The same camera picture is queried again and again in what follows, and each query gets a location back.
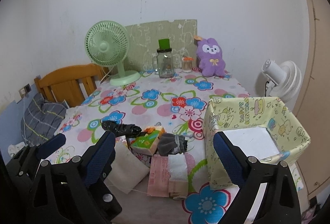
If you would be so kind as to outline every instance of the fan base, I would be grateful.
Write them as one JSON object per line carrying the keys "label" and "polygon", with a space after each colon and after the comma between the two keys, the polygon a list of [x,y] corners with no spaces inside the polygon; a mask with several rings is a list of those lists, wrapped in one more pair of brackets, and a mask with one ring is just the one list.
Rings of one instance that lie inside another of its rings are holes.
{"label": "fan base", "polygon": [[137,71],[125,71],[124,77],[119,77],[119,75],[115,75],[110,79],[110,84],[112,86],[125,86],[127,84],[133,83],[140,79],[141,74]]}

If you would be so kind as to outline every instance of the yellow bow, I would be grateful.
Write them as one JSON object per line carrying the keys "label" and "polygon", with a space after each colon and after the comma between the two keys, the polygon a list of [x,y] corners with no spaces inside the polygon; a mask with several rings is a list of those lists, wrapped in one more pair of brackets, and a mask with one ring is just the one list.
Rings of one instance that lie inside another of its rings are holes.
{"label": "yellow bow", "polygon": [[213,64],[212,64],[212,66],[218,66],[218,62],[219,62],[219,60],[218,59],[213,59],[213,58],[211,58],[210,59],[210,62],[212,62]]}

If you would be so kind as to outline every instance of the floral bedsheet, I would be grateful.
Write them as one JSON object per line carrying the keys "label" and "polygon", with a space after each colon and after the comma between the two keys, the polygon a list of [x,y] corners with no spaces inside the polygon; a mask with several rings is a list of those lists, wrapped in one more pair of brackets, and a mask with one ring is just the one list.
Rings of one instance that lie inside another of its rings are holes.
{"label": "floral bedsheet", "polygon": [[[229,73],[224,77],[206,78],[198,68],[190,73],[176,70],[174,77],[170,79],[161,79],[152,71],[147,71],[141,74],[137,82],[122,87],[113,87],[105,82],[81,106],[70,109],[73,112],[66,116],[57,130],[57,133],[65,134],[66,144],[47,159],[55,164],[67,162],[75,155],[83,155],[102,136],[104,131],[101,120],[133,123],[142,128],[160,122],[166,132],[188,137],[185,157],[189,196],[182,202],[149,197],[144,193],[148,177],[135,187],[139,192],[131,191],[126,195],[112,187],[112,193],[123,207],[122,213],[114,222],[218,223],[238,188],[216,191],[210,189],[202,132],[203,117],[210,98],[248,96],[246,90]],[[136,156],[150,166],[150,156]],[[296,169],[294,174],[296,183],[301,188]],[[249,218],[253,219],[256,212],[257,208],[251,211]]]}

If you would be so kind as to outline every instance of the gray plaid pillow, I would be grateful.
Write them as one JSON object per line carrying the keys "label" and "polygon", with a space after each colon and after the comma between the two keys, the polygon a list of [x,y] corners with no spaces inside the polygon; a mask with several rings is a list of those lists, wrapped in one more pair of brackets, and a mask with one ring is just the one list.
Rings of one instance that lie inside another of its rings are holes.
{"label": "gray plaid pillow", "polygon": [[45,101],[42,94],[36,94],[21,121],[23,139],[26,137],[30,146],[46,142],[54,136],[54,132],[65,118],[65,112],[66,107],[62,103]]}

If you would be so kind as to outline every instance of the screw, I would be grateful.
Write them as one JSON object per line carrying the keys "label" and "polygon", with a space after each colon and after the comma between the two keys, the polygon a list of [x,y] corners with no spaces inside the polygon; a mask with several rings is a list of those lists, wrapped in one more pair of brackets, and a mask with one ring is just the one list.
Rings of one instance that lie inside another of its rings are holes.
{"label": "screw", "polygon": [[72,161],[73,161],[74,163],[80,162],[80,160],[81,160],[81,158],[80,158],[80,156],[78,156],[78,155],[72,157]]}
{"label": "screw", "polygon": [[254,156],[248,157],[248,160],[250,163],[253,163],[253,164],[257,162],[257,158],[255,158]]}
{"label": "screw", "polygon": [[45,167],[47,165],[48,165],[48,161],[47,160],[44,160],[44,161],[41,162],[41,166],[44,166]]}
{"label": "screw", "polygon": [[288,163],[286,161],[280,161],[279,163],[281,166],[283,167],[287,167],[288,166]]}
{"label": "screw", "polygon": [[105,201],[106,203],[110,203],[113,200],[113,197],[111,194],[107,193],[105,195],[103,195],[103,201]]}

